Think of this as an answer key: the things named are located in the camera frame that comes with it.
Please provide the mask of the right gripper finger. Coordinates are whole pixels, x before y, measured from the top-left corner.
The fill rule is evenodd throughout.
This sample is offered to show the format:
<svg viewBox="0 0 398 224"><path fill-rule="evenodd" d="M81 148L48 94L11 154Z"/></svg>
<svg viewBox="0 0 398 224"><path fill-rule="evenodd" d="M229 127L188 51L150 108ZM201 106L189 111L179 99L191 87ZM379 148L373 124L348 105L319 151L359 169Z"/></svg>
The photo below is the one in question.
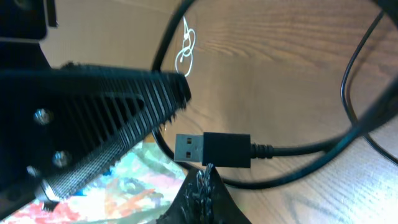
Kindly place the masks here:
<svg viewBox="0 0 398 224"><path fill-rule="evenodd" d="M206 223L250 224L235 204L213 164L188 172L167 211L157 224Z"/></svg>

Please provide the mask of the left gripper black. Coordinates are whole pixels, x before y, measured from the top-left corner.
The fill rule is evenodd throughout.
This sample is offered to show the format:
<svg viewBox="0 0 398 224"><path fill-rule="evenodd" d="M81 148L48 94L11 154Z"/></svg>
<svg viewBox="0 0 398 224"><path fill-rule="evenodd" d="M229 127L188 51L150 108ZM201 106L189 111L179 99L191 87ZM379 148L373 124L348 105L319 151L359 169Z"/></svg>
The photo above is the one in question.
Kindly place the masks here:
<svg viewBox="0 0 398 224"><path fill-rule="evenodd" d="M55 0L1 0L1 69L48 69L40 41L57 27Z"/></svg>

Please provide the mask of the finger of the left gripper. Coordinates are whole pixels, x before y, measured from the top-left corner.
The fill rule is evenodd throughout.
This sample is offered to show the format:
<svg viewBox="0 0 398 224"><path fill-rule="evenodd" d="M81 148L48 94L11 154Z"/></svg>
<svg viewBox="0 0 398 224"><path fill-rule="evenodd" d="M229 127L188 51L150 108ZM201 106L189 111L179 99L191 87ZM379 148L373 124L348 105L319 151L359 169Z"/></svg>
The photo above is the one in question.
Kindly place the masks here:
<svg viewBox="0 0 398 224"><path fill-rule="evenodd" d="M1 216L52 210L190 101L174 72L69 63L1 70Z"/></svg>

